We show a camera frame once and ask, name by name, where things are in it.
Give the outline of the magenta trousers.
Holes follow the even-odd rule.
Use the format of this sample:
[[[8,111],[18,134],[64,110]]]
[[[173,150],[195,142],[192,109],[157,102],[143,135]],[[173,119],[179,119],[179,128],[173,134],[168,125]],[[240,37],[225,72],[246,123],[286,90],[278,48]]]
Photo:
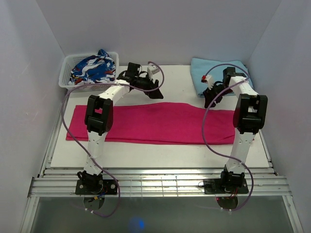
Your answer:
[[[114,106],[106,142],[152,145],[232,145],[232,110],[208,110],[187,103]]]

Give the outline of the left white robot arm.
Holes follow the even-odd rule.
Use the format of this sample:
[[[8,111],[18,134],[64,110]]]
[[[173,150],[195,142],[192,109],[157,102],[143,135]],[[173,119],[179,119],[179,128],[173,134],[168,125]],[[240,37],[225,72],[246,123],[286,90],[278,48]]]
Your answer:
[[[77,194],[117,193],[116,182],[104,181],[103,168],[96,162],[103,154],[107,133],[113,125],[113,107],[132,89],[142,90],[150,99],[164,98],[159,90],[162,84],[159,80],[153,80],[155,74],[164,74],[163,70],[153,62],[148,63],[145,72],[140,72],[139,69],[138,64],[129,63],[127,70],[120,73],[116,82],[106,91],[88,98],[85,115],[88,135],[87,160],[84,170],[77,173]]]

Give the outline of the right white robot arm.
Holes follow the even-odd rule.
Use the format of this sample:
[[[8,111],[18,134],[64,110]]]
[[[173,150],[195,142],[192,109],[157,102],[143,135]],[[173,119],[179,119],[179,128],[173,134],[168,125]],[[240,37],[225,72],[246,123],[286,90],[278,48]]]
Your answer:
[[[227,64],[222,81],[214,81],[208,73],[201,78],[207,84],[207,89],[203,92],[206,110],[215,107],[223,95],[228,93],[234,93],[238,98],[233,114],[235,138],[231,154],[227,157],[228,161],[219,178],[203,181],[205,194],[235,195],[249,192],[245,179],[245,162],[252,141],[264,126],[268,98],[251,87],[246,71],[238,73],[236,69],[236,65]]]

